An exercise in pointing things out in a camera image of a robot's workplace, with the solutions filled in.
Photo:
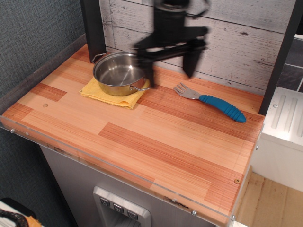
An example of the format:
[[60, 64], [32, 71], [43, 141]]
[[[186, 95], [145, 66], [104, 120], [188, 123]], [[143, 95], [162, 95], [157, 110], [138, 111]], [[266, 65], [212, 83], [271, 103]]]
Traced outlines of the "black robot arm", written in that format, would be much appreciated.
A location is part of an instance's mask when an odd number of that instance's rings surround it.
[[153, 33], [134, 44], [137, 51], [138, 66], [145, 73], [154, 87], [153, 64], [175, 57], [183, 58], [183, 71], [190, 78], [199, 61], [202, 51], [205, 49], [203, 36], [208, 28], [186, 27], [186, 17], [196, 19], [206, 12], [201, 11], [190, 16], [187, 8], [188, 0], [155, 0], [153, 5]]

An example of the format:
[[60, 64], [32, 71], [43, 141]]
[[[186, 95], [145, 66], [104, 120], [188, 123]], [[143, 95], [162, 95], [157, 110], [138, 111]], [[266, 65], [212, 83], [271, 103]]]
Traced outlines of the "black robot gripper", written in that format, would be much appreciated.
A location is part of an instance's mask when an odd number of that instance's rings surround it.
[[150, 86], [155, 87], [153, 63], [177, 56], [183, 57], [183, 71], [191, 78], [205, 47], [205, 26], [186, 27], [184, 7], [154, 6], [153, 33], [137, 42], [138, 66], [143, 70]]

